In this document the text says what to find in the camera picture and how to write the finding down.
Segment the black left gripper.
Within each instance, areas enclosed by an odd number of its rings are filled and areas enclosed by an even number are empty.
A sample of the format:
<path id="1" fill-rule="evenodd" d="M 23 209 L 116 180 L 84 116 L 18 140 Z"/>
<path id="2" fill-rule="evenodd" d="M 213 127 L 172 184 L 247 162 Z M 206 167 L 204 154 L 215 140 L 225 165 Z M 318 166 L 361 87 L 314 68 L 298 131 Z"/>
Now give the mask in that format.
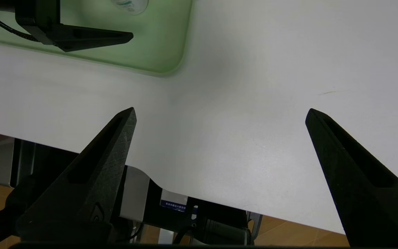
<path id="1" fill-rule="evenodd" d="M 60 24 L 60 0 L 16 0 L 15 20 L 37 41 L 55 45 L 64 52 L 126 44 L 133 33 L 88 27 L 57 27 L 54 41 L 48 37 L 54 25 Z"/>

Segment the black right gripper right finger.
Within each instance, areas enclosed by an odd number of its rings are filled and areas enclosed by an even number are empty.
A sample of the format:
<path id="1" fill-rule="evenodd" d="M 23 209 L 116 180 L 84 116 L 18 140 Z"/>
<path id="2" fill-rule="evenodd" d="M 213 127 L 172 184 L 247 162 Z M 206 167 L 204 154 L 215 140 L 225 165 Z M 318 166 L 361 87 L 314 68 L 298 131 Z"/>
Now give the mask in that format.
<path id="1" fill-rule="evenodd" d="M 305 124 L 349 245 L 398 247 L 398 177 L 325 113 Z"/>

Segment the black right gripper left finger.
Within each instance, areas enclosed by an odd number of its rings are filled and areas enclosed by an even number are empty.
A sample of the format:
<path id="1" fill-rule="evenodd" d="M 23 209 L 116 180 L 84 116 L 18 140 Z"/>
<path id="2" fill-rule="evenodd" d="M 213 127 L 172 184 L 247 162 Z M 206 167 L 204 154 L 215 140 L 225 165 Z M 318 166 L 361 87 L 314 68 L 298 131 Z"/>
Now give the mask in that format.
<path id="1" fill-rule="evenodd" d="M 22 242 L 113 242 L 110 220 L 137 123 L 119 112 L 16 222 Z"/>

